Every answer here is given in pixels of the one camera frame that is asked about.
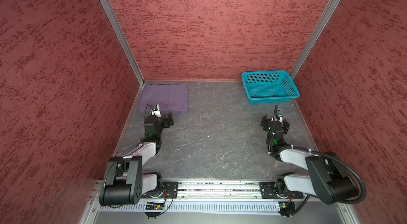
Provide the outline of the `purple trousers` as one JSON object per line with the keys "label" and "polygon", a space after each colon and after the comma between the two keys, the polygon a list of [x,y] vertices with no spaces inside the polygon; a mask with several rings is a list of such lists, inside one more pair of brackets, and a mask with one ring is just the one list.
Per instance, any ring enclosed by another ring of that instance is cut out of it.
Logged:
{"label": "purple trousers", "polygon": [[144,112],[147,105],[159,105],[160,111],[189,113],[188,86],[186,84],[152,84],[144,87],[138,111]]}

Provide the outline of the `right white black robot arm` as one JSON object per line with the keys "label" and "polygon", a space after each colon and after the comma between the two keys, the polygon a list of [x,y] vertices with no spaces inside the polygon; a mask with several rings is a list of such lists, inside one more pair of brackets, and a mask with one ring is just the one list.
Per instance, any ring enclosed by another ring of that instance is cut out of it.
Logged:
{"label": "right white black robot arm", "polygon": [[367,189],[363,180],[335,153],[289,145],[284,136],[290,124],[278,113],[272,118],[263,116],[260,125],[267,132],[266,144],[272,158],[307,171],[307,174],[286,173],[277,177],[273,192],[278,197],[286,199],[299,192],[327,205],[337,202],[351,205],[365,199]]}

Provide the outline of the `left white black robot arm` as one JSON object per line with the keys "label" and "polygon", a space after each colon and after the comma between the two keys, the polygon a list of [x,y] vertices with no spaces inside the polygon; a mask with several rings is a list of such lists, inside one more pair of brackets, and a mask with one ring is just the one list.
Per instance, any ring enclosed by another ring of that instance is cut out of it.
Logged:
{"label": "left white black robot arm", "polygon": [[143,166],[160,151],[163,130],[173,125],[171,112],[165,117],[152,112],[144,118],[144,138],[136,148],[125,156],[108,160],[99,195],[101,206],[135,205],[146,193],[163,193],[161,174],[143,173]]}

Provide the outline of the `teal plastic basket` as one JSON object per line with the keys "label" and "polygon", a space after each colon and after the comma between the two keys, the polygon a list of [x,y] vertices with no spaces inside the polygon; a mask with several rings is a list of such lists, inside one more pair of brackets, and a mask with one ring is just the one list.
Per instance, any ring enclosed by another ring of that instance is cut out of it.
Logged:
{"label": "teal plastic basket", "polygon": [[254,71],[241,74],[249,103],[287,103],[300,97],[298,88],[286,71]]}

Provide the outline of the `right connector board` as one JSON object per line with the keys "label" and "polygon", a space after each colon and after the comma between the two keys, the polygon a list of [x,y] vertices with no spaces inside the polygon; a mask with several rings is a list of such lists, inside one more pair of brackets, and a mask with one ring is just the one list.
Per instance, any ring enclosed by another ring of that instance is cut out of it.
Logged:
{"label": "right connector board", "polygon": [[281,203],[279,204],[279,213],[283,217],[290,217],[296,211],[295,203]]}

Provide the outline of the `connector board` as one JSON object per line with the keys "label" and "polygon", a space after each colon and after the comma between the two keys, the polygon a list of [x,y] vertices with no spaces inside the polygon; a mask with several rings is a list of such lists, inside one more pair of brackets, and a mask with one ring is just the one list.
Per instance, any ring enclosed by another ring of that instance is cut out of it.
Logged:
{"label": "connector board", "polygon": [[164,211],[165,209],[165,202],[147,202],[145,205],[145,210],[147,211]]}
{"label": "connector board", "polygon": [[290,217],[296,211],[295,203],[281,203],[279,204],[279,213],[283,217]]}

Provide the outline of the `left connector board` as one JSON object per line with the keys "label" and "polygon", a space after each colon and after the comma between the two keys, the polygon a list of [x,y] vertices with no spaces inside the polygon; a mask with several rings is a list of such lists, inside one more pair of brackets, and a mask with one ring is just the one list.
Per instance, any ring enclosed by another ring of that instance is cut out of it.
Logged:
{"label": "left connector board", "polygon": [[165,202],[147,202],[145,205],[145,210],[147,211],[164,211],[165,209]]}

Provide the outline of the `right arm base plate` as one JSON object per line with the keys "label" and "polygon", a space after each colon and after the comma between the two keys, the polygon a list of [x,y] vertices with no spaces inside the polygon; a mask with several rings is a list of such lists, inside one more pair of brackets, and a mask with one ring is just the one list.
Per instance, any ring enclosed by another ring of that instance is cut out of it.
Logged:
{"label": "right arm base plate", "polygon": [[301,192],[288,192],[288,194],[278,194],[275,188],[275,182],[260,182],[260,193],[262,199],[304,199],[304,194]]}

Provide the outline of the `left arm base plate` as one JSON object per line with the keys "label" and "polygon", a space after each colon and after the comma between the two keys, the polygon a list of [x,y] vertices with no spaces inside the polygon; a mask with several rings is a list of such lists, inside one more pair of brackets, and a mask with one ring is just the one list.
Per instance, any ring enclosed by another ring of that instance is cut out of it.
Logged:
{"label": "left arm base plate", "polygon": [[175,181],[167,181],[163,182],[162,186],[158,189],[148,191],[144,194],[142,194],[141,198],[142,199],[159,199],[159,200],[164,200],[164,199],[176,199],[177,198],[177,193],[178,193],[178,187],[179,187],[179,182]]}

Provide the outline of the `aluminium front rail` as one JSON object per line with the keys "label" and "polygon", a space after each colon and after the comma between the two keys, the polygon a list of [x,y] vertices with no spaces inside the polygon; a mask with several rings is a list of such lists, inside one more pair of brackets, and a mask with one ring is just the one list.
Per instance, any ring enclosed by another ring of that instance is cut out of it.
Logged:
{"label": "aluminium front rail", "polygon": [[[176,199],[164,200],[149,200],[142,199],[141,193],[136,197],[134,205],[142,202],[164,202],[164,201],[274,201],[284,202],[289,200],[282,199],[262,199],[260,193],[260,182],[275,182],[275,181],[256,181],[256,180],[210,180],[210,179],[164,179],[163,182],[175,181],[179,182],[178,193]],[[300,202],[302,199],[293,199],[295,202]]]}

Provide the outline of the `left aluminium corner post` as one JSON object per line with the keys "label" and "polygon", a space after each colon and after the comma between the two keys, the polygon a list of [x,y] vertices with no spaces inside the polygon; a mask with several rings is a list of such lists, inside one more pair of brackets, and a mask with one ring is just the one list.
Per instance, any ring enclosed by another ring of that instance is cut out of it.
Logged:
{"label": "left aluminium corner post", "polygon": [[113,7],[111,5],[111,2],[109,0],[99,0],[102,8],[111,24],[111,27],[113,28],[113,31],[122,47],[123,52],[125,53],[125,56],[132,68],[132,71],[134,73],[134,75],[136,76],[139,84],[141,86],[144,86],[145,84],[145,80],[144,77],[142,75],[142,72],[137,64],[137,61],[134,57],[134,54],[131,50],[131,47],[125,37],[125,34],[123,32],[123,29],[117,19],[117,16],[113,10]]}

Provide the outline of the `aluminium corner post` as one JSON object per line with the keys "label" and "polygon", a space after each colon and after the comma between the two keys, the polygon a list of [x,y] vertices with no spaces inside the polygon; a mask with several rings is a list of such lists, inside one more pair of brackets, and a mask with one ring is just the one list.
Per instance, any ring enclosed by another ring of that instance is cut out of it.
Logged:
{"label": "aluminium corner post", "polygon": [[111,5],[111,2],[109,0],[99,0],[102,8],[111,24],[111,27],[113,28],[113,31],[122,47],[123,52],[125,53],[125,56],[132,68],[132,71],[134,73],[134,75],[136,76],[139,84],[141,86],[144,86],[145,84],[145,80],[144,77],[142,75],[142,72],[137,64],[137,61],[134,57],[134,54],[131,50],[131,47],[125,37],[125,34],[123,32],[123,29],[117,19],[117,16],[113,10],[113,7]]}
{"label": "aluminium corner post", "polygon": [[308,41],[306,42],[302,52],[300,53],[299,58],[297,59],[295,65],[293,66],[290,76],[292,79],[296,77],[298,72],[300,71],[302,65],[306,61],[306,58],[312,51],[314,45],[316,44],[318,38],[320,37],[321,33],[323,32],[324,28],[326,27],[327,23],[329,22],[331,16],[334,14],[336,8],[338,7],[341,0],[329,0],[324,11],[321,14],[313,32],[311,33]]}

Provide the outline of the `right aluminium corner post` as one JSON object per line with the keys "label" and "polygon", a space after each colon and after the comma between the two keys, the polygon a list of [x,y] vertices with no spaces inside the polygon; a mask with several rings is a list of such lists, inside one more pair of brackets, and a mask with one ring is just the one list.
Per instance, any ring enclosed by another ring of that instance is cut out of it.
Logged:
{"label": "right aluminium corner post", "polygon": [[326,27],[327,23],[329,22],[331,16],[334,14],[336,8],[338,7],[341,0],[329,0],[324,11],[321,14],[313,32],[311,33],[308,41],[306,42],[302,52],[300,53],[299,58],[297,59],[295,65],[293,66],[290,76],[292,79],[296,77],[298,72],[300,71],[302,65],[306,61],[306,58],[312,51],[314,45],[316,44],[318,38],[320,37],[321,33],[323,32],[324,28]]}

